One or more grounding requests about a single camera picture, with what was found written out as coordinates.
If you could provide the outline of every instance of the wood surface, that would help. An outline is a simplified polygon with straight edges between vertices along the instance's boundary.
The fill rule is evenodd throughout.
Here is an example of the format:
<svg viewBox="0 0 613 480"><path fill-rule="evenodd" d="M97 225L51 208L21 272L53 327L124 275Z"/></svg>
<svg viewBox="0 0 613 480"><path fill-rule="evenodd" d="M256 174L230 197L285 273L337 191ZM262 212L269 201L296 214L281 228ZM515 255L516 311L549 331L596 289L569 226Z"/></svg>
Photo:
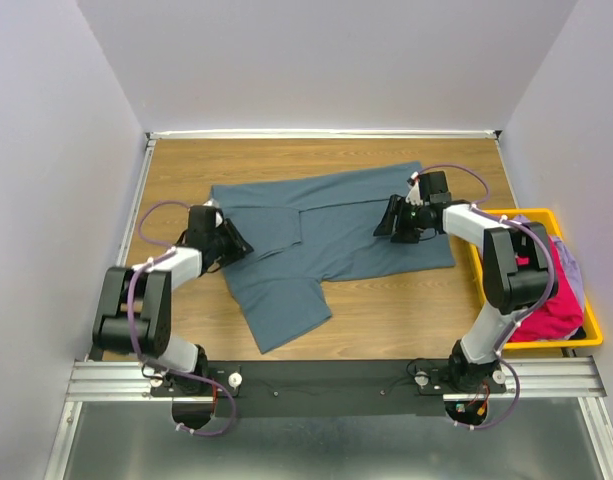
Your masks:
<svg viewBox="0 0 613 480"><path fill-rule="evenodd" d="M493 140L159 140L140 216L159 200L201 204L213 184L304 178L412 160L424 166L446 162L468 166L491 187L486 207L514 205ZM483 189L475 179L461 171L446 169L446 173L453 198L481 198ZM153 238L174 242L186 221L183 208L163 207L151 215L144 230ZM457 261L454 268L325 282L333 317L265 355L260 354L221 273L205 275L174 292L173 331L203 345L213 360L446 357L480 308L466 245L451 238L451 246ZM161 252L135 234L128 263L141 263Z"/></svg>

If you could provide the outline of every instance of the yellow bin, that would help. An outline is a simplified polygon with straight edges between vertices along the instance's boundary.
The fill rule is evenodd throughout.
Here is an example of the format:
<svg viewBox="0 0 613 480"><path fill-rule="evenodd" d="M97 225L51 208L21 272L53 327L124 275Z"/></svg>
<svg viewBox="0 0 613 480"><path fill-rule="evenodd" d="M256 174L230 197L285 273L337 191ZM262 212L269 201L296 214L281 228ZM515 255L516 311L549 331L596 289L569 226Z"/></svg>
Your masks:
<svg viewBox="0 0 613 480"><path fill-rule="evenodd" d="M507 209L507 210L487 210L488 213L493 215L507 215L508 218L512 219L515 216L522 214L526 217L530 218L532 221L540 222L545 227L550 235L557 235L560 238L564 238L562 236L562 232L559 229L559 225L557 225L557 220L555 220L555 215L553 212L548 210L547 208L520 208L520 209ZM484 295L484 284L483 284L483 272L482 272L482 264L479 260L479 254L477 252L477 247L470 244L469 245L469 253L470 253L470 261L473 266L473 271L475 272L476 280L477 280L477 293L479 295L479 300L484 304L486 299ZM594 347L597 345L601 345L604 341L604 336L602 335L602 331L599 328L599 324L597 323L597 319L595 318L595 314L593 313L593 309L588 303L588 298L585 299L586 305L584 309L584 330L586 332L586 338L584 340L555 340L555 341L541 341L541 342L509 342L504 347L504 350L526 350L529 348L578 348L578 347Z"/></svg>

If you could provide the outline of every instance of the purple cloth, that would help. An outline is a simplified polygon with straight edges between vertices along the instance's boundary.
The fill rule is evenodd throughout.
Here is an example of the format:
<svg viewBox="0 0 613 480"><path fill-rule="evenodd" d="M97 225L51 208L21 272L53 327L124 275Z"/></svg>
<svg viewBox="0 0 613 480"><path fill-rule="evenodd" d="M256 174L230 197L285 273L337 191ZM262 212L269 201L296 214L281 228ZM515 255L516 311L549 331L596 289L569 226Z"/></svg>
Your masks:
<svg viewBox="0 0 613 480"><path fill-rule="evenodd" d="M513 220L521 223L530 222L531 220L524 215L517 215ZM564 273L566 274L566 280L570 284L570 288L573 290L575 294L575 298L579 303L579 306L582 307L582 312L584 311L584 307L586 306L586 302L584 300L584 283L582 282L582 271L579 268L579 264L573 254L568 249L564 241L556 235L550 235L550 238L553 240L555 244L555 248L557 248L557 253L559 254L559 260L562 264L562 268L564 269Z"/></svg>

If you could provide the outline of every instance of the white wall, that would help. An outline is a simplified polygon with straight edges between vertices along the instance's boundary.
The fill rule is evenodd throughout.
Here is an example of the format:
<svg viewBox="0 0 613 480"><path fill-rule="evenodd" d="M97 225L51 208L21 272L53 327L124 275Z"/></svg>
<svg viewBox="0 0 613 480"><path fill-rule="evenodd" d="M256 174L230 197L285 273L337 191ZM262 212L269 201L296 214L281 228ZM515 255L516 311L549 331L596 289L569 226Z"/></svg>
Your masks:
<svg viewBox="0 0 613 480"><path fill-rule="evenodd" d="M581 263L613 420L613 0L575 7L501 146L519 203L552 207Z"/></svg>
<svg viewBox="0 0 613 480"><path fill-rule="evenodd" d="M74 0L0 0L0 480L43 477L142 132Z"/></svg>
<svg viewBox="0 0 613 480"><path fill-rule="evenodd" d="M78 0L147 131L503 128L575 0Z"/></svg>

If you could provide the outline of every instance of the pink fabric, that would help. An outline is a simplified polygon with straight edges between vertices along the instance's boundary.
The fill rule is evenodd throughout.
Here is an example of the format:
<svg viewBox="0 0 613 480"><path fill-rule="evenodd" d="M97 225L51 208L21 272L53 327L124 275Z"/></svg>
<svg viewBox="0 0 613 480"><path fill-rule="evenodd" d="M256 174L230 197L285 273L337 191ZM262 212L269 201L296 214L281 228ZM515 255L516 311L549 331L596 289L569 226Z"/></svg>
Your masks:
<svg viewBox="0 0 613 480"><path fill-rule="evenodd" d="M566 274L559 259L555 244L549 239L553 263L557 272L559 289L557 295L526 318L521 327L510 337L510 342L534 342L536 340L558 340L574 332L584 323L582 312L573 290L566 280ZM528 259L519 258L518 265L525 265Z"/></svg>

